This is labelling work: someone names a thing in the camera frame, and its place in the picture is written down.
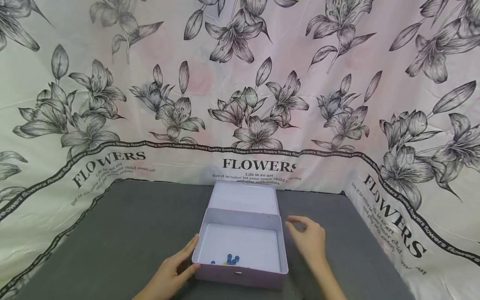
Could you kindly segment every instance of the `white box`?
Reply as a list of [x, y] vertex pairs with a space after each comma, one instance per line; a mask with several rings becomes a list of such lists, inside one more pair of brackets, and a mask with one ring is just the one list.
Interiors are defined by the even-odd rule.
[[[236, 265], [223, 264], [229, 253]], [[217, 181], [192, 261], [202, 265], [197, 279], [282, 289], [288, 263], [275, 188]]]

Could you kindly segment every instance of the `flower drawing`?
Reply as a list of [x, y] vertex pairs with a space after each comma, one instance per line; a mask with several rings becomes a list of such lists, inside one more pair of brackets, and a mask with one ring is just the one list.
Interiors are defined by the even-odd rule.
[[382, 178], [404, 194], [415, 209], [421, 205], [421, 194], [415, 184], [430, 181], [435, 176], [429, 164], [415, 161], [415, 149], [410, 146], [401, 147], [396, 155], [385, 153], [380, 172]]
[[471, 127], [470, 120], [462, 114], [451, 113], [449, 116], [455, 135], [435, 152], [432, 159], [446, 165], [454, 164], [451, 166], [453, 172], [449, 174], [453, 180], [463, 166], [480, 172], [480, 128], [479, 125]]
[[228, 102], [219, 99], [217, 104], [219, 109], [209, 109], [208, 113], [210, 116], [216, 120], [232, 123], [241, 128], [247, 103], [242, 98], [235, 96], [237, 93], [241, 96], [241, 92], [237, 91]]
[[133, 86], [130, 91], [141, 100], [151, 111], [155, 113], [156, 120], [162, 120], [167, 127], [166, 134], [150, 132], [156, 139], [170, 143], [197, 144], [197, 141], [189, 136], [180, 138], [182, 130], [199, 132], [199, 127], [205, 129], [205, 123], [201, 118], [192, 117], [192, 103], [190, 98], [185, 97], [190, 80], [190, 70], [187, 61], [180, 65], [179, 84], [181, 97], [177, 101], [168, 98], [174, 86], [163, 84], [163, 74], [159, 65], [154, 67], [154, 81], [147, 84], [144, 89]]
[[158, 120], [160, 108], [165, 104], [175, 105], [175, 102], [168, 98], [173, 86], [169, 84], [163, 85], [162, 70], [159, 65], [154, 67], [155, 81], [144, 88], [132, 86], [130, 91], [140, 101], [142, 101], [151, 111], [155, 112]]
[[116, 133], [100, 130], [106, 120], [97, 114], [82, 118], [78, 113], [74, 113], [73, 125], [77, 131], [64, 134], [60, 140], [62, 147], [71, 147], [67, 159], [83, 151], [93, 150], [103, 142], [119, 141], [120, 137]]
[[[220, 17], [225, 7], [225, 0], [198, 1], [201, 7], [188, 19], [183, 34], [184, 40], [191, 40], [198, 35], [204, 23], [206, 10], [216, 8], [216, 13]], [[241, 60], [252, 63], [255, 58], [248, 47], [247, 40], [256, 38], [261, 32], [270, 39], [266, 21], [261, 17], [267, 6], [267, 0], [235, 0], [232, 2], [233, 10], [226, 26], [221, 27], [205, 22], [208, 34], [218, 40], [217, 46], [210, 54], [210, 60], [226, 63], [235, 54]], [[291, 7], [297, 2], [298, 0], [275, 0], [275, 3], [281, 7]]]
[[139, 25], [133, 13], [137, 7], [137, 0], [103, 0], [90, 6], [90, 19], [96, 21], [96, 15], [101, 11], [102, 27], [111, 27], [119, 24], [123, 35], [115, 35], [112, 40], [112, 57], [120, 49], [123, 42], [127, 44], [127, 64], [130, 64], [130, 47], [145, 37], [157, 32], [163, 22], [148, 25]]
[[234, 142], [232, 147], [238, 149], [283, 149], [282, 143], [270, 136], [278, 129], [277, 123], [268, 121], [262, 123], [258, 116], [250, 118], [248, 128], [238, 128], [233, 136], [240, 141]]
[[380, 120], [380, 129], [388, 144], [381, 176], [392, 188], [403, 193], [415, 209], [422, 201], [417, 184], [435, 178], [440, 188], [457, 196], [449, 183], [458, 177], [463, 166], [480, 172], [479, 125], [472, 127], [465, 115], [449, 114], [454, 136], [446, 144], [423, 150], [412, 144], [443, 133], [427, 130], [428, 119], [462, 105], [473, 94], [475, 87], [476, 82], [472, 81], [453, 89], [435, 104], [429, 114], [421, 110], [404, 111], [398, 117], [394, 114], [389, 122]]
[[270, 117], [281, 116], [281, 127], [284, 128], [289, 125], [291, 119], [291, 110], [308, 110], [310, 107], [305, 100], [297, 96], [300, 90], [300, 79], [297, 73], [292, 71], [287, 78], [287, 82], [280, 87], [278, 83], [267, 82], [266, 86], [270, 89], [275, 102], [270, 112]]
[[18, 22], [18, 19], [30, 16], [32, 11], [45, 18], [34, 0], [0, 1], [0, 51], [7, 47], [7, 37], [32, 51], [40, 50], [38, 43]]
[[395, 51], [415, 38], [418, 55], [406, 69], [410, 77], [417, 76], [420, 71], [436, 84], [443, 83], [448, 78], [446, 56], [465, 53], [480, 45], [479, 2], [462, 0], [453, 8], [438, 31], [430, 39], [417, 35], [422, 24], [433, 18], [433, 24], [441, 17], [448, 0], [427, 0], [420, 8], [424, 17], [402, 30], [390, 46]]
[[[218, 121], [231, 123], [237, 127], [233, 137], [239, 139], [232, 144], [240, 149], [283, 149], [282, 143], [271, 136], [278, 128], [294, 128], [290, 124], [293, 109], [308, 110], [309, 105], [297, 96], [300, 90], [300, 79], [292, 71], [283, 87], [275, 82], [267, 82], [272, 72], [272, 60], [267, 58], [257, 71], [255, 88], [244, 87], [243, 91], [236, 91], [229, 101], [218, 100], [218, 109], [209, 109], [210, 116]], [[258, 98], [257, 90], [265, 85], [273, 95], [272, 105], [264, 110], [261, 116], [258, 113], [267, 99]]]
[[124, 93], [112, 85], [112, 73], [98, 60], [94, 60], [92, 64], [92, 77], [82, 73], [72, 73], [69, 77], [88, 90], [90, 110], [105, 108], [109, 116], [113, 118], [118, 114], [114, 101], [127, 101]]
[[115, 133], [100, 130], [106, 119], [122, 118], [113, 101], [126, 101], [123, 92], [112, 86], [112, 73], [97, 60], [93, 62], [91, 77], [71, 73], [68, 77], [88, 90], [88, 97], [79, 105], [79, 111], [73, 112], [77, 91], [67, 94], [60, 86], [60, 81], [69, 68], [69, 58], [62, 45], [55, 48], [51, 67], [55, 82], [49, 84], [49, 90], [38, 94], [34, 108], [19, 108], [20, 115], [27, 123], [16, 126], [13, 133], [23, 138], [61, 134], [62, 147], [71, 146], [67, 159], [82, 151], [94, 149], [102, 142], [119, 141], [120, 138]]
[[372, 97], [378, 83], [382, 77], [382, 71], [379, 71], [370, 80], [370, 84], [365, 92], [363, 104], [353, 109], [349, 105], [360, 96], [356, 93], [348, 93], [352, 81], [351, 74], [345, 76], [340, 84], [340, 89], [329, 96], [320, 95], [317, 97], [320, 114], [325, 119], [324, 127], [332, 130], [334, 137], [331, 142], [312, 140], [317, 146], [330, 151], [355, 152], [352, 145], [342, 145], [347, 139], [359, 140], [362, 134], [368, 138], [370, 128], [363, 125], [367, 116], [368, 107], [365, 103]]
[[338, 47], [329, 45], [320, 48], [314, 55], [313, 65], [325, 59], [330, 52], [336, 55], [327, 73], [332, 69], [336, 59], [347, 53], [353, 47], [364, 43], [375, 33], [355, 37], [355, 26], [366, 13], [372, 10], [373, 0], [326, 0], [325, 15], [317, 15], [307, 25], [307, 36], [314, 27], [313, 39], [323, 38], [336, 33]]

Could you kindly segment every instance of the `floral curtain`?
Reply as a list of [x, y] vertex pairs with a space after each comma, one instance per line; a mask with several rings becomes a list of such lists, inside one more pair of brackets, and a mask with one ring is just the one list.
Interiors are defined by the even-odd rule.
[[123, 179], [343, 192], [475, 299], [479, 45], [480, 0], [0, 0], [0, 299]]

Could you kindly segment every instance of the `right hand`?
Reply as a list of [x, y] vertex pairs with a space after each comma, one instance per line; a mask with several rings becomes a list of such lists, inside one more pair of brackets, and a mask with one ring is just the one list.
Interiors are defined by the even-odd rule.
[[[302, 223], [304, 230], [298, 231], [292, 222]], [[325, 229], [305, 216], [288, 216], [288, 221], [285, 224], [298, 250], [311, 269], [327, 264]]]

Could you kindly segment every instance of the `table surface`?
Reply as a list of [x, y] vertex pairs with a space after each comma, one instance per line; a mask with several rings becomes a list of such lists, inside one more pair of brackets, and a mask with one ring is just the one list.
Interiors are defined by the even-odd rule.
[[[16, 299], [132, 299], [198, 232], [212, 190], [115, 183]], [[327, 259], [349, 300], [414, 299], [347, 197], [295, 191], [277, 191], [277, 197], [282, 219], [308, 216], [325, 228]], [[281, 292], [191, 279], [175, 299], [323, 299], [287, 232], [285, 244], [289, 275]]]

